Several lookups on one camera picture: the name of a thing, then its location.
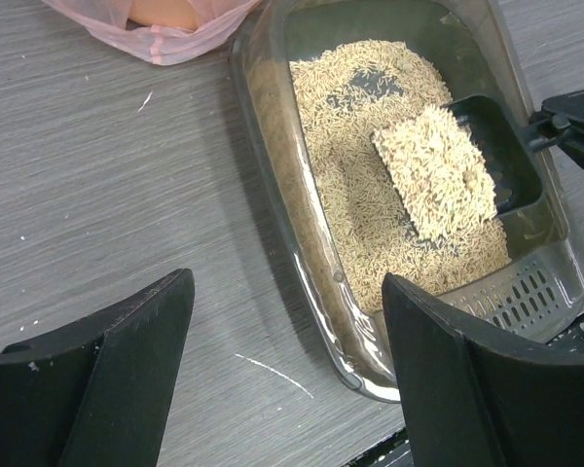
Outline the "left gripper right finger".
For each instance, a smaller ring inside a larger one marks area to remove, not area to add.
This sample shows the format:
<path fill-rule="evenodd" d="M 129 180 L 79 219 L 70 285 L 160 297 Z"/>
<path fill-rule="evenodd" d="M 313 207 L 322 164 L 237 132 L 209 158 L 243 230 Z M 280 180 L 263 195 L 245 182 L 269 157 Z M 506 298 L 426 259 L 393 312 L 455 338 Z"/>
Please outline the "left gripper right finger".
<path fill-rule="evenodd" d="M 416 465 L 584 466 L 584 354 L 497 328 L 398 275 L 382 294 Z"/>

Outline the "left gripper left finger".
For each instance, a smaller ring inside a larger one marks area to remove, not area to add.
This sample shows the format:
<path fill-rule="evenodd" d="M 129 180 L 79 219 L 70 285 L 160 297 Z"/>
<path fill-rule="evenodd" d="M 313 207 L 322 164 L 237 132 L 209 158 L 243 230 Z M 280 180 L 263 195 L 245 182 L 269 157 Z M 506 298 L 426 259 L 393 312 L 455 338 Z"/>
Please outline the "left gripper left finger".
<path fill-rule="evenodd" d="M 0 352 L 0 466 L 157 463 L 195 300 L 189 269 Z"/>

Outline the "black slotted litter scoop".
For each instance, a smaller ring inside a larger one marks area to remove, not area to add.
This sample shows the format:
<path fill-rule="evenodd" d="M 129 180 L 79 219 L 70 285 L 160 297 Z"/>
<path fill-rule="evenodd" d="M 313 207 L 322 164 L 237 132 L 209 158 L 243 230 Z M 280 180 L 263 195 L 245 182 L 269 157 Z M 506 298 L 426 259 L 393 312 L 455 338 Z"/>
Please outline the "black slotted litter scoop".
<path fill-rule="evenodd" d="M 371 142 L 418 236 L 436 240 L 538 202 L 534 155 L 562 139 L 540 132 L 567 128 L 565 117 L 520 127 L 501 103 L 472 94 L 376 129 Z"/>

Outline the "dark green litter box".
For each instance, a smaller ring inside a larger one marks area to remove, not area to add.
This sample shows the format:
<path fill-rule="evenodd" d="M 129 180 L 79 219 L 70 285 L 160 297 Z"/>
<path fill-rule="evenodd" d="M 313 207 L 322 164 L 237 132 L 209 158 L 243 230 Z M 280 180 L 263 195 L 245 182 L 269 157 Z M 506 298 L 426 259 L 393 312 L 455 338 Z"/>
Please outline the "dark green litter box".
<path fill-rule="evenodd" d="M 525 125 L 533 105 L 503 14 L 494 1 L 272 1 L 233 42 L 230 64 L 274 224 L 301 295 L 343 382 L 378 401 L 400 399 L 383 317 L 355 303 L 322 211 L 289 62 L 366 39 L 403 41 L 431 61 L 455 98 L 489 95 Z M 532 157 L 540 198 L 508 171 L 501 215 L 511 263 L 444 295 L 524 338 L 546 342 L 584 306 L 584 241 L 552 154 Z"/>

